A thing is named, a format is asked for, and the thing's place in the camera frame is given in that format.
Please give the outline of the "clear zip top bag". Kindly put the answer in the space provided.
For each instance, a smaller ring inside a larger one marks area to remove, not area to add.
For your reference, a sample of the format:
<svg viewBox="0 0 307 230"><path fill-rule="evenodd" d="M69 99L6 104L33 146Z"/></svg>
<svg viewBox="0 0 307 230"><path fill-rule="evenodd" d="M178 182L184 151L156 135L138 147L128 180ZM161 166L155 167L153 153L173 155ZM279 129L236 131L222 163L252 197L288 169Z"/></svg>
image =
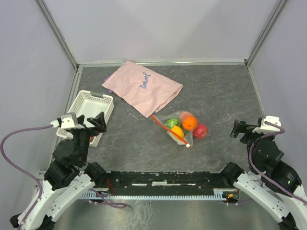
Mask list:
<svg viewBox="0 0 307 230"><path fill-rule="evenodd" d="M208 125L188 111L150 117L167 132L172 140L187 148L192 148L195 142L202 141L211 135Z"/></svg>

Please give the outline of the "red apple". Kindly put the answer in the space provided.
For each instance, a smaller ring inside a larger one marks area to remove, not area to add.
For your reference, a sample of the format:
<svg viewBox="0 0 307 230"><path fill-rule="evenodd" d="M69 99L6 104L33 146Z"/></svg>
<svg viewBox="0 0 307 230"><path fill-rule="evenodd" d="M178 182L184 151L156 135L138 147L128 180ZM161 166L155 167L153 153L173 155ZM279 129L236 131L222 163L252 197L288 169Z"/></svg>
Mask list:
<svg viewBox="0 0 307 230"><path fill-rule="evenodd" d="M203 123L198 123L198 126L193 131L193 137L196 139L203 139L208 136L208 127Z"/></svg>

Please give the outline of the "yellow lemon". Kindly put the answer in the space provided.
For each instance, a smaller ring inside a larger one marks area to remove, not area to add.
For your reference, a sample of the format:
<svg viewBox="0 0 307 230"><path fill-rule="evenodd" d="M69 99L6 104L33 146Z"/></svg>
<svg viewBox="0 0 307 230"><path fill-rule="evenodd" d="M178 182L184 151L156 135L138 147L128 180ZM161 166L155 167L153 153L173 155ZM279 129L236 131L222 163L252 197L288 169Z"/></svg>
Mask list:
<svg viewBox="0 0 307 230"><path fill-rule="evenodd" d="M176 138L176 139L184 139L185 137L185 133L183 131L183 129L180 126L174 126L171 128L172 131L172 135Z"/></svg>

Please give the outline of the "orange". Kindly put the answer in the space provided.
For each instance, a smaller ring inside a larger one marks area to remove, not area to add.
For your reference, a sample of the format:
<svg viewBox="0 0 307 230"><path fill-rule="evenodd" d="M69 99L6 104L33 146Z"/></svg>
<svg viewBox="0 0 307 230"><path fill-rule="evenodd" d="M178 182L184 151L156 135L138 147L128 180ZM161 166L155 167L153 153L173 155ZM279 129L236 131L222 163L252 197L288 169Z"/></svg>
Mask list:
<svg viewBox="0 0 307 230"><path fill-rule="evenodd" d="M193 115L186 116L182 120L182 126L186 131L194 131L198 126L198 119Z"/></svg>

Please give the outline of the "peach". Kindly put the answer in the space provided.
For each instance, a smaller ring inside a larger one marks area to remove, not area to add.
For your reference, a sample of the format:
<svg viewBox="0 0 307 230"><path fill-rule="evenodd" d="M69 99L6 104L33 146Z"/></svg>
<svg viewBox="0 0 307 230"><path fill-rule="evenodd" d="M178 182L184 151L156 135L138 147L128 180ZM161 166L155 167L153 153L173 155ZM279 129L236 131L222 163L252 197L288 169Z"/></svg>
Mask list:
<svg viewBox="0 0 307 230"><path fill-rule="evenodd" d="M192 114L190 112L187 112L187 111L183 111L181 114L180 114L180 119L181 120L184 120L187 116L191 116Z"/></svg>

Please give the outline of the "white perforated plastic basket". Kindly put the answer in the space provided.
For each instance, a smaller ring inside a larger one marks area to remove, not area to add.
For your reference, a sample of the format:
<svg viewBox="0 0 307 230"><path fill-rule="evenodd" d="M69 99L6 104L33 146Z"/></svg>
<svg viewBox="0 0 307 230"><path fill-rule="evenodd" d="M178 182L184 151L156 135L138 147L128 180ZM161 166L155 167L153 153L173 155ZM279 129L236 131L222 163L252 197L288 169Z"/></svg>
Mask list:
<svg viewBox="0 0 307 230"><path fill-rule="evenodd" d="M107 124L114 109L113 97L106 94L95 93L81 90L67 113L75 113L76 117L84 115L84 124L87 127L93 127L86 119L96 117L99 113L104 112L105 123Z"/></svg>

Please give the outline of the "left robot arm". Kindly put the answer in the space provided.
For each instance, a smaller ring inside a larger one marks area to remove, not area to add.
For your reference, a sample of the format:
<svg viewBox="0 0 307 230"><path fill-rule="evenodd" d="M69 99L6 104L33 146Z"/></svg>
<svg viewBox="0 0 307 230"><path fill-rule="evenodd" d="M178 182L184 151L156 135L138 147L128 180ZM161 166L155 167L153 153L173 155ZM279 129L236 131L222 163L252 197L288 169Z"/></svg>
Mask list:
<svg viewBox="0 0 307 230"><path fill-rule="evenodd" d="M27 209L10 218L11 225L18 230L53 229L62 213L82 193L106 182L106 171L97 162L87 163L90 139L106 132L104 112L90 118L67 113L47 127L60 127L71 133L72 139L56 146L54 160L41 182L16 166L38 185L38 192Z"/></svg>

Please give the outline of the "green apple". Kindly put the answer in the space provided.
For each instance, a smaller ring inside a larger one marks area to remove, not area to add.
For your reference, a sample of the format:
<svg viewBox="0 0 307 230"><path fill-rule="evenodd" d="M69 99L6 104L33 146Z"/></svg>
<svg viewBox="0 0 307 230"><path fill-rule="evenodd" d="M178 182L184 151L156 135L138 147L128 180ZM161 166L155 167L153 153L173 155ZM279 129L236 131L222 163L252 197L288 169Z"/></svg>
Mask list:
<svg viewBox="0 0 307 230"><path fill-rule="evenodd" d="M174 126L179 126L181 124L180 120L178 118L170 118L166 120L165 126L169 129L171 129Z"/></svg>

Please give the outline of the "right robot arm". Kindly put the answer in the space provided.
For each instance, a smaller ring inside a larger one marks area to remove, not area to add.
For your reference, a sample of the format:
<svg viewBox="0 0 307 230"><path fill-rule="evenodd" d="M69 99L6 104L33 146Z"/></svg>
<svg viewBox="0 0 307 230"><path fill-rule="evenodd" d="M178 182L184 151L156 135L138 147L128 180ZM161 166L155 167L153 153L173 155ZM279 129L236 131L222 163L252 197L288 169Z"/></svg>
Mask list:
<svg viewBox="0 0 307 230"><path fill-rule="evenodd" d="M230 136L243 134L240 142L247 146L249 168L261 182L252 180L248 172L232 162L221 170L220 182L247 194L275 219L281 230L305 230L307 195L302 180L294 168L282 161L284 153L274 141L284 132L275 116L260 117L256 125L235 120Z"/></svg>

